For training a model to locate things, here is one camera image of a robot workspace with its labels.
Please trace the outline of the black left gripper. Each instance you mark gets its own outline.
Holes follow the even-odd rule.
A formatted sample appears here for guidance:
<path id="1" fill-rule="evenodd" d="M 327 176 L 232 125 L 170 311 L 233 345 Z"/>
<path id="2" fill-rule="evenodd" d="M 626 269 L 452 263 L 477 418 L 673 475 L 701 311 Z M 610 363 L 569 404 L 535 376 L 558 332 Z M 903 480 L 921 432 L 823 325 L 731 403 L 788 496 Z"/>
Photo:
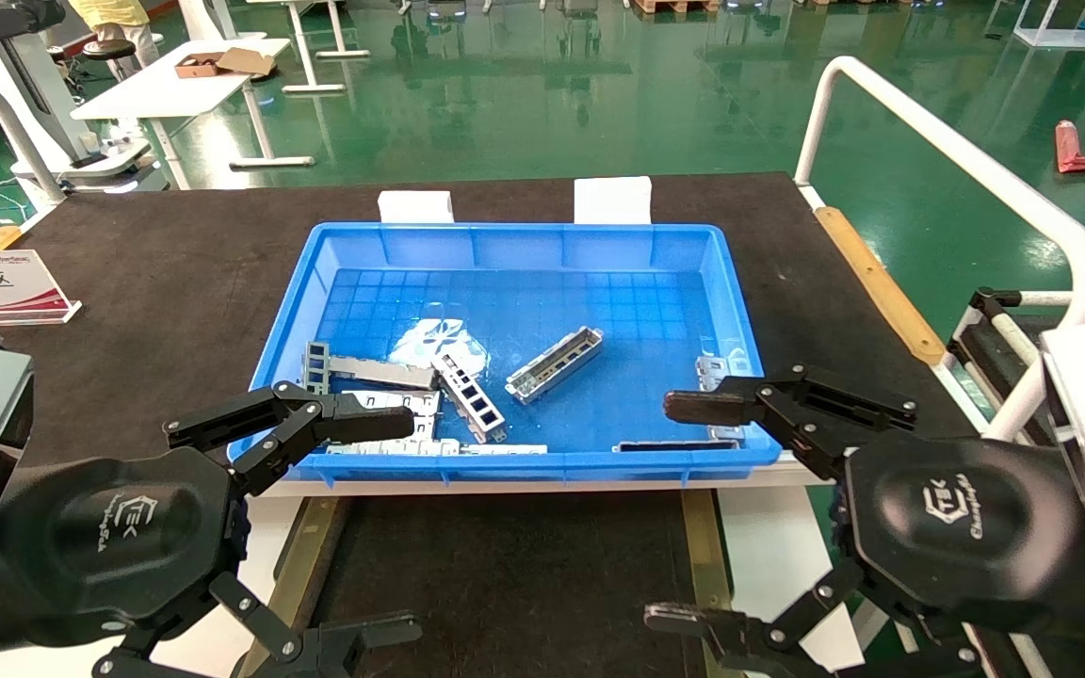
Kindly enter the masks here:
<path id="1" fill-rule="evenodd" d="M 400 612 L 293 632 L 232 574 L 245 555 L 244 494 L 266 492 L 324 444 L 397 442 L 414 428 L 405 405 L 280 381 L 167 422 L 176 450 L 165 455 L 26 469 L 0 506 L 8 638 L 69 647 L 130 631 L 95 661 L 95 677 L 197 677 L 151 653 L 219 602 L 267 649 L 253 677 L 353 677 L 367 652 L 420 639 L 421 623 Z M 202 455 L 252 435 L 229 466 Z"/>

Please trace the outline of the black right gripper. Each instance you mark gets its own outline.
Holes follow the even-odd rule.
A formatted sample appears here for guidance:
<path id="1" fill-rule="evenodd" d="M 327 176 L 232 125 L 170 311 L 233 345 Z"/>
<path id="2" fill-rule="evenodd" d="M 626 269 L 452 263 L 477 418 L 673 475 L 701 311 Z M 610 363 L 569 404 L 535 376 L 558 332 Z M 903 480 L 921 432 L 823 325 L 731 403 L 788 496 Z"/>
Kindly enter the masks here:
<path id="1" fill-rule="evenodd" d="M 775 621 L 735 610 L 649 604 L 644 625 L 697 637 L 724 669 L 768 677 L 979 677 L 953 639 L 875 664 L 828 670 L 802 640 L 853 593 L 897 618 L 947 615 L 1003 631 L 1077 626 L 1085 617 L 1085 510 L 1058 451 L 985 439 L 879 437 L 852 455 L 848 428 L 915 428 L 917 400 L 821 366 L 778 378 L 723 378 L 671 391 L 668 419 L 758 425 L 818 479 L 843 481 L 855 561 L 829 570 Z"/>

